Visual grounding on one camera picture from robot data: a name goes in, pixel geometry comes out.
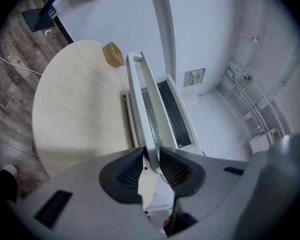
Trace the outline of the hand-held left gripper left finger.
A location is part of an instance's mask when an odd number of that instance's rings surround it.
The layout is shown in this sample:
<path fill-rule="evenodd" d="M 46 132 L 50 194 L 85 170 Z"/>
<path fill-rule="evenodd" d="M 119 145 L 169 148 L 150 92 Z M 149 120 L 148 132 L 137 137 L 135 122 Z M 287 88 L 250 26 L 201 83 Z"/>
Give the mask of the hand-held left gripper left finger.
<path fill-rule="evenodd" d="M 107 162 L 99 173 L 102 189 L 118 203 L 142 204 L 138 194 L 139 179 L 144 169 L 143 148 L 132 148 L 105 155 Z"/>

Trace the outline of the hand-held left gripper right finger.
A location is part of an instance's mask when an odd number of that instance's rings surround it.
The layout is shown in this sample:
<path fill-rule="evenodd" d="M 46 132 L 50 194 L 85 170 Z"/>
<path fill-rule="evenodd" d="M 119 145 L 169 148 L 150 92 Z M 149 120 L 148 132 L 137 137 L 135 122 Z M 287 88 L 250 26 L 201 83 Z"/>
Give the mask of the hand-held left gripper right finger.
<path fill-rule="evenodd" d="M 159 166 L 176 197 L 189 197 L 206 181 L 203 156 L 180 149 L 159 148 Z"/>

